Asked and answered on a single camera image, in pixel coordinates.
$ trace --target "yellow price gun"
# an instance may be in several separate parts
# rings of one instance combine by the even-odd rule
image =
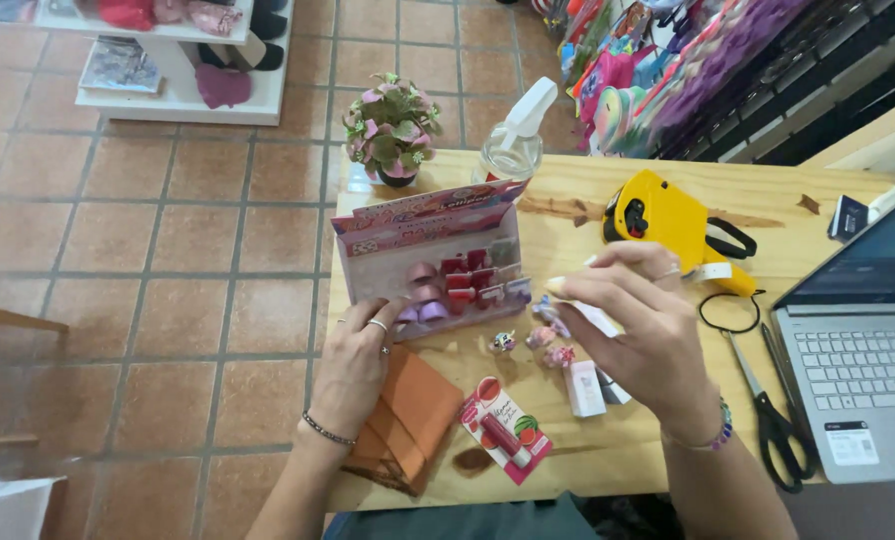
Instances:
[[[657,242],[681,258],[681,274],[688,275],[707,264],[729,264],[729,276],[714,277],[721,287],[749,298],[757,284],[732,259],[753,257],[758,244],[739,228],[719,217],[709,217],[707,207],[647,169],[629,179],[608,202],[602,218],[605,242],[644,240]],[[708,235],[717,227],[731,242]]]

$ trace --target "wooden tabletop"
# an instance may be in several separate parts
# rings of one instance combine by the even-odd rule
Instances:
[[[337,215],[406,195],[460,187],[469,183],[478,153],[439,151],[421,167],[417,187],[348,182],[348,164],[341,167]],[[715,215],[722,215],[757,242],[757,255],[739,265],[767,292],[757,297],[762,312],[801,277],[820,264],[838,243],[825,230],[838,196],[869,203],[895,184],[895,175],[790,167],[692,163],[640,159],[546,155],[543,166],[517,203],[521,259],[533,278],[535,298],[552,277],[579,270],[603,249],[600,216],[611,196],[635,173],[649,168],[691,194]],[[820,215],[797,205],[802,194],[820,203]],[[698,302],[718,290],[693,284]],[[329,330],[350,305],[337,250],[331,266]],[[714,300],[705,315],[725,326],[753,321],[750,300]],[[581,496],[656,493],[668,490],[658,422],[636,401],[608,405],[608,412],[580,419],[572,415],[560,370],[543,368],[531,350],[518,346],[511,359],[498,359],[487,349],[488,338],[517,330],[526,337],[533,326],[527,313],[412,340],[405,345],[469,394],[483,377],[497,376],[504,389],[527,413],[537,417],[554,448],[524,484],[514,485],[500,467],[491,466],[466,479],[454,471],[452,458],[477,445],[456,428],[433,468],[423,495],[407,497],[352,474],[338,474],[328,511],[436,507],[551,499],[565,490]],[[728,342],[699,323],[707,372],[721,386],[733,412],[734,427],[749,449],[757,448],[753,400]],[[759,331],[738,338],[754,374],[778,411],[786,412],[785,395]],[[586,360],[583,350],[580,360]]]

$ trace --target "hand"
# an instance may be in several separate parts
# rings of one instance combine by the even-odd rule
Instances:
[[[343,322],[324,342],[321,369],[311,391],[308,415],[335,436],[357,439],[361,427],[375,409],[387,377],[395,318],[409,304],[406,298],[361,300],[344,312]],[[301,420],[304,426],[308,423]]]
[[[572,305],[557,306],[591,359],[654,412],[665,432],[690,446],[717,435],[718,387],[704,367],[677,255],[656,242],[613,242],[589,268],[550,279],[547,286],[561,300],[600,308],[624,327],[622,335],[609,338]]]

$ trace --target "bracelet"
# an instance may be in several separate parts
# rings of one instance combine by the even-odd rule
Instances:
[[[721,447],[728,442],[728,439],[731,438],[731,435],[734,433],[735,427],[731,424],[731,408],[728,406],[728,403],[724,401],[724,397],[721,397],[721,429],[718,431],[717,435],[711,439],[710,442],[705,443],[701,446],[692,446],[682,443],[681,441],[675,439],[674,437],[667,434],[663,429],[660,431],[660,435],[662,438],[665,438],[669,441],[673,441],[678,443],[683,448],[688,450],[699,450],[704,452],[713,452],[716,450],[720,450]]]
[[[330,431],[324,429],[323,427],[321,427],[321,425],[318,425],[317,422],[311,420],[311,417],[308,415],[308,411],[306,411],[306,410],[302,411],[300,413],[300,417],[303,418],[304,422],[307,422],[311,428],[314,428],[315,432],[321,434],[322,436],[327,437],[328,439],[330,439],[336,443],[345,444],[347,446],[355,446],[355,443],[358,442],[358,441],[353,441],[351,439],[346,439],[344,437],[339,437],[339,436],[335,435],[334,433],[331,433]]]

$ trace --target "spray bottle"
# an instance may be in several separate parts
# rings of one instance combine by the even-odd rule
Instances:
[[[481,159],[470,175],[472,184],[495,180],[530,180],[544,155],[538,129],[548,107],[558,95],[558,85],[541,77],[513,106],[507,118],[490,130],[481,147]]]

